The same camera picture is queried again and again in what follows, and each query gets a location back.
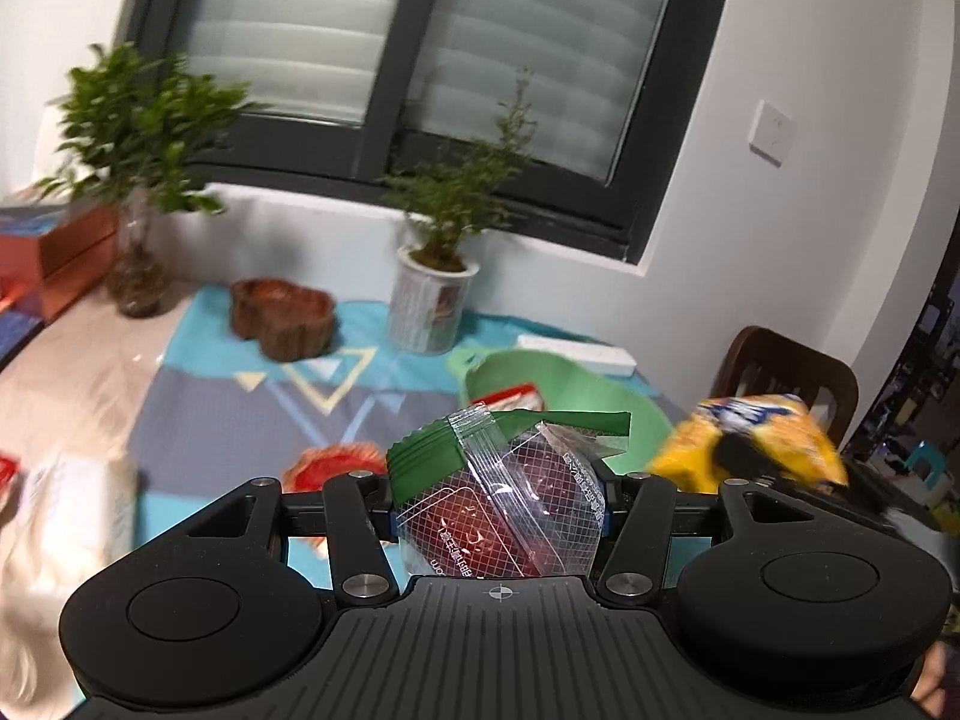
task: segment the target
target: hand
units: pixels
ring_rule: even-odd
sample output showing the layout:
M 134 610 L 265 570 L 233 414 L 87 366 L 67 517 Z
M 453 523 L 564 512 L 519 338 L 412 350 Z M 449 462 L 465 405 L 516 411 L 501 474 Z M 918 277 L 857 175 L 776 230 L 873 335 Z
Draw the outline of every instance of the hand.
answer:
M 947 645 L 938 641 L 923 656 L 923 670 L 910 698 L 916 701 L 931 717 L 940 717 L 947 702 L 947 691 L 940 685 L 947 673 Z

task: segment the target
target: chair backrest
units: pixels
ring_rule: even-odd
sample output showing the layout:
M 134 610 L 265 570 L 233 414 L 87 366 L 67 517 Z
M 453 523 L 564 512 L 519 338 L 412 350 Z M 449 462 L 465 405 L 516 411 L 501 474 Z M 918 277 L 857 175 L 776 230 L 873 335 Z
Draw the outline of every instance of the chair backrest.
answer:
M 712 397 L 790 392 L 812 408 L 821 389 L 826 389 L 836 401 L 836 410 L 824 432 L 839 446 L 859 398 L 853 371 L 843 362 L 773 330 L 745 327 L 723 360 Z

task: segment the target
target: white power strip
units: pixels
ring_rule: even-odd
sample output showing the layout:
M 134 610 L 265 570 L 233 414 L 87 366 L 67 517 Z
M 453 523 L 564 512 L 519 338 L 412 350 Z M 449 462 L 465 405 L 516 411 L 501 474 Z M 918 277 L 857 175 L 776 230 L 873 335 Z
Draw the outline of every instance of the white power strip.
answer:
M 560 357 L 579 362 L 587 370 L 607 376 L 630 376 L 637 369 L 637 361 L 626 349 L 604 346 L 602 343 L 559 341 L 558 338 L 521 335 L 517 337 L 517 348 L 553 352 Z

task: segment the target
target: white flower pot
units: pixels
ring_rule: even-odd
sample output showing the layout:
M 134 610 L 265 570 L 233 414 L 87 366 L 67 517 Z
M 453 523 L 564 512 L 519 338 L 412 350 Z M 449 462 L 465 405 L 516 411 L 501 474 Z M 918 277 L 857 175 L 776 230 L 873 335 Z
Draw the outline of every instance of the white flower pot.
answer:
M 443 354 L 457 341 L 464 300 L 480 266 L 467 263 L 459 274 L 434 271 L 415 262 L 410 248 L 397 252 L 400 266 L 390 298 L 390 338 L 397 348 Z

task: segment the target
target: glass vase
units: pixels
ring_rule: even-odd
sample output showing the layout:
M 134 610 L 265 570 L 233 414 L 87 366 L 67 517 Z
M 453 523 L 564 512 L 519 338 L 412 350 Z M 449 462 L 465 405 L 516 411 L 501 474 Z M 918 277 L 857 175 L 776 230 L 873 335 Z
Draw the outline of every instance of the glass vase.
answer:
M 107 292 L 127 317 L 160 312 L 170 290 L 166 269 L 148 249 L 155 209 L 150 191 L 137 187 L 120 206 L 117 258 L 107 275 Z

